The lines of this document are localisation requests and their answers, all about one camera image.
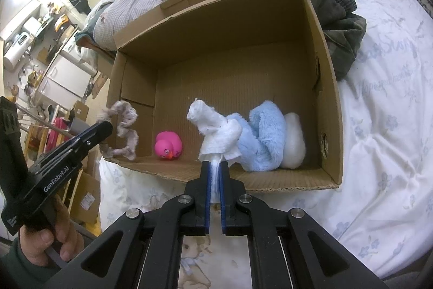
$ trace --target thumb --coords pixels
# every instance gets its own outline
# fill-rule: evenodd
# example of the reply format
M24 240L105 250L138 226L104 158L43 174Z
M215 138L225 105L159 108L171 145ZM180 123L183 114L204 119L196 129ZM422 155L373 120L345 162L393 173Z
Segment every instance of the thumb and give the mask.
M54 235L48 229L30 231L23 226L19 233L19 242L24 256L36 266L48 265L48 256L44 251L51 246Z

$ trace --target light blue plush fabric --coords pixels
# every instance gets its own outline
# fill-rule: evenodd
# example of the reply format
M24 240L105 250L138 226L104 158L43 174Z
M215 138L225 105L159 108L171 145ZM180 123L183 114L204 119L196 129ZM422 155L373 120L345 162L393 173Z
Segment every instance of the light blue plush fabric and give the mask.
M240 163L246 171L270 171L283 160L286 139L286 121L280 109L265 101L250 111L247 122L238 113L227 116L242 126L238 148L242 153Z

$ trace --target pink rubber duck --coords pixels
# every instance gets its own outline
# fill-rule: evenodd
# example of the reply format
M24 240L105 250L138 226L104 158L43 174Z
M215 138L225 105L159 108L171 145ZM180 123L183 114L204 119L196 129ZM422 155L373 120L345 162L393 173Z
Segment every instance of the pink rubber duck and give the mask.
M156 136L156 154L164 159L177 158L182 153L182 140L173 131L163 131Z

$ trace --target green sleeve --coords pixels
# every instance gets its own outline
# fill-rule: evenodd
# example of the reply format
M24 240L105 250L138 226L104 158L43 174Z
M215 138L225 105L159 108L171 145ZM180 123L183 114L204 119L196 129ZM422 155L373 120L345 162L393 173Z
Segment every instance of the green sleeve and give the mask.
M9 253L0 261L22 289L42 288L42 285L58 271L57 268L40 267L30 263L21 251L18 238L12 242Z

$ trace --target human hand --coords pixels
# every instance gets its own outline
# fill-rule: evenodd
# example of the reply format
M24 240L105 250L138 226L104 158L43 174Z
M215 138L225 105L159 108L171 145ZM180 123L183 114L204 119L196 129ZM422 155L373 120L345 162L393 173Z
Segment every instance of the human hand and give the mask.
M57 212L55 237L62 243L60 257L70 261L84 249L83 236L79 234L69 219L66 206L55 196L53 205ZM19 230L19 243L24 256L36 266L47 266L49 259L44 252L54 241L54 235L48 229L31 231L26 226Z

